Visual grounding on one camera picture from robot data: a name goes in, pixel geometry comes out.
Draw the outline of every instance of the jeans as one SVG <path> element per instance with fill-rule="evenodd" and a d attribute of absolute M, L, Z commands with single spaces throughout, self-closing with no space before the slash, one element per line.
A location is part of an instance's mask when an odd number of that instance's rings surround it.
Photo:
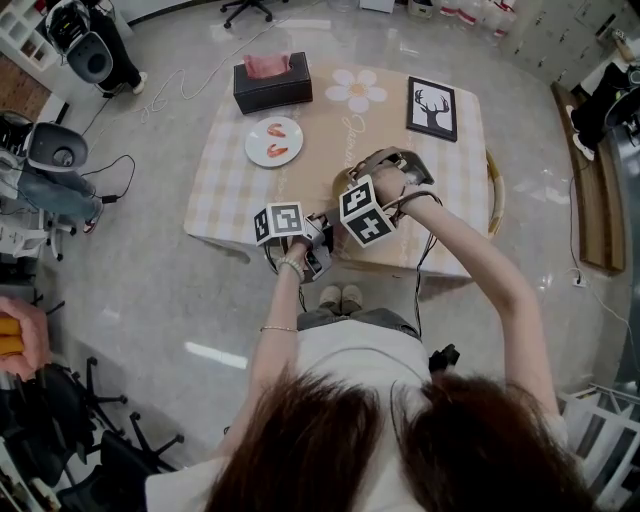
<path fill-rule="evenodd" d="M 116 24 L 109 16 L 105 16 L 96 9 L 91 9 L 89 12 L 91 30 L 102 38 L 113 58 L 113 70 L 99 84 L 100 87 L 105 91 L 110 91 L 118 87 L 122 82 L 127 82 L 132 88 L 137 87 L 141 80 L 140 71 L 131 62 Z"/>
<path fill-rule="evenodd" d="M 573 125 L 580 130 L 578 134 L 580 142 L 590 150 L 596 151 L 598 144 L 604 138 L 604 119 L 615 103 L 618 91 L 627 87 L 629 87 L 627 74 L 615 64 L 609 64 L 591 98 L 571 114 Z"/>
<path fill-rule="evenodd" d="M 371 311 L 355 311 L 351 315 L 346 316 L 328 307 L 319 307 L 315 311 L 309 311 L 308 313 L 302 313 L 298 315 L 298 331 L 304 331 L 306 329 L 313 329 L 314 327 L 320 327 L 322 325 L 333 324 L 341 322 L 343 320 L 357 320 L 365 324 L 377 325 L 378 327 L 384 327 L 385 329 L 395 329 L 396 331 L 403 332 L 409 336 L 414 337 L 422 343 L 418 332 L 409 325 L 409 323 L 397 315 L 393 311 L 389 311 L 386 308 L 373 309 Z"/>
<path fill-rule="evenodd" d="M 49 172 L 25 166 L 18 190 L 33 206 L 85 221 L 98 215 L 102 207 L 102 201 L 93 197 L 95 187 L 75 171 Z"/>

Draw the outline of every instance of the glossy floor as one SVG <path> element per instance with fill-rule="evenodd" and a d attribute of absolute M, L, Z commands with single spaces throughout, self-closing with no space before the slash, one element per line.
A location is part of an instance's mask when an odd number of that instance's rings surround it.
<path fill-rule="evenodd" d="M 589 290 L 570 283 L 572 173 L 549 88 L 445 19 L 414 20 L 402 7 L 393 15 L 342 14 L 325 3 L 304 11 L 305 4 L 298 2 L 271 7 L 276 19 L 291 19 L 230 58 L 190 101 L 180 96 L 182 74 L 175 76 L 162 94 L 166 107 L 151 112 L 144 124 L 141 112 L 123 114 L 148 105 L 177 69 L 186 71 L 185 94 L 192 94 L 225 56 L 268 25 L 249 10 L 226 31 L 217 4 L 206 4 L 136 26 L 128 46 L 133 60 L 149 73 L 147 88 L 139 97 L 125 93 L 110 101 L 87 133 L 91 144 L 108 127 L 87 171 L 129 153 L 137 162 L 136 174 L 126 198 L 107 206 L 95 233 L 65 238 L 64 260 L 48 259 L 40 278 L 67 301 L 56 319 L 56 348 L 81 370 L 83 359 L 96 355 L 99 391 L 129 396 L 128 406 L 109 411 L 121 415 L 124 424 L 127 413 L 139 410 L 154 442 L 181 431 L 187 442 L 168 458 L 189 464 L 213 449 L 242 402 L 247 375 L 233 365 L 255 346 L 274 277 L 262 259 L 248 261 L 191 238 L 182 223 L 231 65 L 244 53 L 305 51 L 311 59 L 388 68 L 475 93 L 487 145 L 507 189 L 506 215 L 495 243 L 539 292 L 557 386 L 588 380 L 594 362 L 605 361 L 605 355 L 607 364 L 600 366 L 610 374 L 625 327 L 603 311 Z M 103 102 L 94 89 L 82 91 L 84 100 L 77 100 L 65 120 L 80 132 Z M 122 117 L 109 126 L 117 116 Z M 108 194 L 121 191 L 128 176 L 123 161 L 92 178 Z M 626 314 L 627 276 L 609 280 L 589 274 L 607 304 Z M 413 278 L 336 271 L 305 289 L 308 305 L 317 304 L 321 285 L 348 281 L 362 287 L 367 306 L 390 307 L 413 321 Z M 477 286 L 432 278 L 422 295 L 428 350 L 455 343 L 462 353 L 461 372 L 500 376 L 500 324 Z M 605 341 L 608 348 L 598 355 Z M 617 352 L 611 348 L 616 345 Z M 223 364 L 220 360 L 230 360 L 221 353 L 240 359 Z"/>

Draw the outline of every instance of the white sneaker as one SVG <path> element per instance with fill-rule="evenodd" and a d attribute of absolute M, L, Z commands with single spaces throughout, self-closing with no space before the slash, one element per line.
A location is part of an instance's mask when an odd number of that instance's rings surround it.
<path fill-rule="evenodd" d="M 593 162 L 596 155 L 595 152 L 591 151 L 587 146 L 580 142 L 580 137 L 578 137 L 577 133 L 573 134 L 573 143 L 580 151 L 582 151 L 582 154 L 587 160 L 589 160 L 589 162 Z"/>
<path fill-rule="evenodd" d="M 136 96 L 144 91 L 144 84 L 147 82 L 148 75 L 144 72 L 140 72 L 140 83 L 133 88 L 133 94 Z"/>
<path fill-rule="evenodd" d="M 340 302 L 342 300 L 342 290 L 336 285 L 327 286 L 320 294 L 320 306 L 338 314 L 340 311 Z"/>
<path fill-rule="evenodd" d="M 342 289 L 342 314 L 350 315 L 362 310 L 362 291 L 355 284 L 348 284 Z"/>
<path fill-rule="evenodd" d="M 573 128 L 573 131 L 576 133 L 580 133 L 580 130 L 578 130 L 576 128 L 576 125 L 573 124 L 573 119 L 571 119 L 571 112 L 573 112 L 575 110 L 575 108 L 573 108 L 571 105 L 567 105 L 564 107 L 565 110 L 567 111 L 567 115 L 569 116 L 569 121 L 571 121 L 571 128 Z"/>

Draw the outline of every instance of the cable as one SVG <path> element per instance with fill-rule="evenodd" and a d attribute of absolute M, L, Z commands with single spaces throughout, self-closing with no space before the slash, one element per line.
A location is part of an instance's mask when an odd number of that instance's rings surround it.
<path fill-rule="evenodd" d="M 198 94 L 200 94 L 204 88 L 209 85 L 209 82 L 211 81 L 211 79 L 215 76 L 215 74 L 218 72 L 218 70 L 224 66 L 224 64 L 234 55 L 236 55 L 237 53 L 241 52 L 244 48 L 246 48 L 249 44 L 251 44 L 253 41 L 255 41 L 258 37 L 260 37 L 262 34 L 264 34 L 265 32 L 271 30 L 273 27 L 277 27 L 278 25 L 280 25 L 281 23 L 284 23 L 285 21 L 288 21 L 289 19 L 291 19 L 293 16 L 296 16 L 298 14 L 302 14 L 303 12 L 307 11 L 308 9 L 311 9 L 314 5 L 322 2 L 324 0 L 315 0 L 315 2 L 309 4 L 308 6 L 302 8 L 302 9 L 298 9 L 295 12 L 293 12 L 292 14 L 290 14 L 289 16 L 287 16 L 286 18 L 276 21 L 274 23 L 272 23 L 271 25 L 269 25 L 267 28 L 261 30 L 260 32 L 258 32 L 255 36 L 253 36 L 251 39 L 249 39 L 246 43 L 242 44 L 237 50 L 235 50 L 233 53 L 227 55 L 224 59 L 222 59 L 222 61 L 220 62 L 220 64 L 218 64 L 218 66 L 216 66 L 216 68 L 211 72 L 211 74 L 207 77 L 207 79 L 204 81 L 204 83 L 202 84 L 202 86 L 192 95 L 187 96 L 184 92 L 184 81 L 187 77 L 187 72 L 184 70 L 184 68 L 178 69 L 176 71 L 174 71 L 171 76 L 169 78 L 167 78 L 167 80 L 164 82 L 164 84 L 162 85 L 162 87 L 160 88 L 160 90 L 158 91 L 158 93 L 153 97 L 153 101 L 151 101 L 151 103 L 149 103 L 148 105 L 145 105 L 144 107 L 140 107 L 134 110 L 130 110 L 129 112 L 125 112 L 122 115 L 119 115 L 117 117 L 114 117 L 113 119 L 111 119 L 107 125 L 100 131 L 98 137 L 96 138 L 96 140 L 93 141 L 93 144 L 91 144 L 91 148 L 89 149 L 89 153 L 91 153 L 93 151 L 93 148 L 95 148 L 96 144 L 98 143 L 98 141 L 100 140 L 100 137 L 102 137 L 102 134 L 107 131 L 111 125 L 113 123 L 115 123 L 116 121 L 118 121 L 119 119 L 129 115 L 129 114 L 135 114 L 137 112 L 142 112 L 141 116 L 140 116 L 140 122 L 142 124 L 146 124 L 146 122 L 149 120 L 149 117 L 151 115 L 152 112 L 160 112 L 164 107 L 167 106 L 167 103 L 169 103 L 169 100 L 165 100 L 165 99 L 158 99 L 159 96 L 162 94 L 162 91 L 164 91 L 165 87 L 167 86 L 167 84 L 171 81 L 171 79 L 176 76 L 178 73 L 182 72 L 182 81 L 180 82 L 180 93 L 182 94 L 182 98 L 186 101 L 192 100 L 193 98 L 195 98 L 196 96 L 198 96 Z"/>
<path fill-rule="evenodd" d="M 578 169 L 578 172 L 581 173 L 585 169 L 587 169 L 591 165 L 591 162 L 587 162 L 583 168 Z M 579 268 L 578 260 L 576 259 L 576 255 L 573 252 L 573 197 L 571 196 L 571 189 L 575 182 L 575 174 L 571 176 L 571 180 L 569 181 L 569 249 L 571 251 L 571 259 L 573 260 L 573 264 L 575 268 Z M 582 282 L 582 272 L 578 274 L 578 284 Z"/>
<path fill-rule="evenodd" d="M 586 278 L 586 276 L 584 275 L 584 272 L 579 269 L 578 267 L 574 267 L 574 268 L 569 268 L 567 270 L 565 270 L 562 274 L 560 274 L 560 277 L 568 274 L 569 272 L 577 272 L 578 276 L 581 276 L 582 279 L 584 279 L 585 283 L 587 284 L 587 288 L 589 289 L 589 291 L 593 294 L 593 296 L 596 298 L 596 300 L 600 303 L 600 305 L 603 307 L 603 309 L 605 309 L 606 311 L 608 311 L 609 313 L 611 313 L 615 318 L 617 318 L 618 320 L 620 320 L 624 325 L 627 326 L 627 332 L 629 333 L 629 343 L 631 344 L 631 352 L 633 354 L 633 363 L 636 367 L 636 371 L 638 372 L 638 374 L 640 374 L 640 362 L 638 361 L 638 356 L 636 355 L 636 344 L 635 341 L 633 339 L 633 332 L 631 331 L 631 326 L 629 325 L 629 322 L 627 320 L 625 320 L 624 318 L 622 318 L 620 315 L 618 315 L 618 313 L 616 313 L 613 309 L 611 309 L 610 307 L 608 307 L 600 298 L 600 296 L 593 290 L 592 288 L 592 284 L 591 282 Z M 547 293 L 549 293 L 550 288 L 547 288 L 547 291 L 545 291 L 544 296 L 542 297 L 542 301 L 540 303 L 540 311 L 542 312 L 542 306 L 544 305 L 545 300 L 547 299 Z"/>
<path fill-rule="evenodd" d="M 111 169 L 111 167 L 116 165 L 123 158 L 128 158 L 129 160 L 131 160 L 131 163 L 133 164 L 133 168 L 131 169 L 131 176 L 129 176 L 129 183 L 127 183 L 127 187 L 124 189 L 124 192 L 122 194 L 120 194 L 120 195 L 114 194 L 113 196 L 99 196 L 99 195 L 96 195 L 94 193 L 93 197 L 97 197 L 98 199 L 106 199 L 106 198 L 115 197 L 116 200 L 117 200 L 117 199 L 122 199 L 125 195 L 127 195 L 127 192 L 129 191 L 129 187 L 131 186 L 131 182 L 133 181 L 133 175 L 136 173 L 136 161 L 129 154 L 119 156 L 118 158 L 116 158 L 113 161 L 113 163 L 111 165 L 107 165 L 106 167 L 103 167 L 102 169 L 98 169 L 97 171 L 85 172 L 85 173 L 81 174 L 80 176 L 89 176 L 90 174 L 98 174 L 99 172 L 105 171 L 107 169 Z"/>
<path fill-rule="evenodd" d="M 390 208 L 396 209 L 395 213 L 391 216 L 391 220 L 395 225 L 397 224 L 397 221 L 400 219 L 400 216 L 402 215 L 402 211 L 401 211 L 402 207 L 405 204 L 407 204 L 409 201 L 421 196 L 430 197 L 436 203 L 442 206 L 442 201 L 433 192 L 429 192 L 428 190 L 418 190 L 417 192 L 413 192 L 408 196 L 405 196 L 404 189 L 403 189 L 402 193 L 400 194 L 400 197 L 395 201 L 391 201 L 390 203 L 383 206 L 382 210 L 386 211 Z M 437 243 L 438 243 L 438 239 L 435 236 L 433 236 L 433 233 L 429 233 L 429 238 L 427 238 L 427 243 L 424 246 L 424 251 L 422 251 L 422 256 L 420 257 L 420 260 L 418 261 L 418 265 L 416 266 L 416 290 L 413 297 L 413 312 L 416 317 L 416 325 L 418 327 L 418 334 L 420 335 L 420 338 L 422 338 L 422 319 L 420 318 L 420 304 L 418 302 L 420 285 L 422 284 L 422 274 L 420 273 L 420 268 L 422 267 L 424 260 L 427 258 L 427 256 L 429 255 L 431 250 L 436 246 Z"/>
<path fill-rule="evenodd" d="M 89 128 L 91 128 L 91 126 L 93 126 L 94 121 L 96 120 L 96 118 L 100 115 L 100 113 L 104 110 L 104 107 L 107 106 L 107 103 L 109 103 L 111 101 L 111 98 L 113 98 L 113 96 L 107 98 L 107 101 L 105 101 L 102 104 L 102 107 L 100 107 L 100 110 L 98 110 L 98 112 L 96 113 L 95 116 L 93 116 L 93 119 L 91 120 L 91 122 L 89 123 L 89 126 L 87 126 L 84 131 L 82 132 L 82 136 L 84 137 L 84 134 L 87 133 L 89 131 Z"/>

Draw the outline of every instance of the beige tablecloth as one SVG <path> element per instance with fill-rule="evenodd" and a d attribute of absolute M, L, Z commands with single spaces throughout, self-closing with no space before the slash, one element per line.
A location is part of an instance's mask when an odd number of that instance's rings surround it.
<path fill-rule="evenodd" d="M 301 201 L 305 215 L 320 213 L 334 203 L 331 185 L 336 174 L 378 149 L 397 146 L 420 155 L 435 179 L 431 189 L 444 206 L 486 236 L 487 165 L 474 94 L 455 89 L 458 141 L 452 143 L 405 129 L 407 75 L 327 62 L 313 63 L 310 72 L 313 102 L 247 116 L 229 87 L 196 174 L 184 223 L 187 233 L 223 245 L 255 246 L 253 216 L 267 203 Z M 245 136 L 256 122 L 275 115 L 298 122 L 304 145 L 289 164 L 263 169 L 247 158 Z M 405 218 L 394 236 L 366 250 L 351 240 L 336 255 L 353 268 L 415 269 L 428 236 Z M 422 268 L 467 275 L 441 244 Z"/>

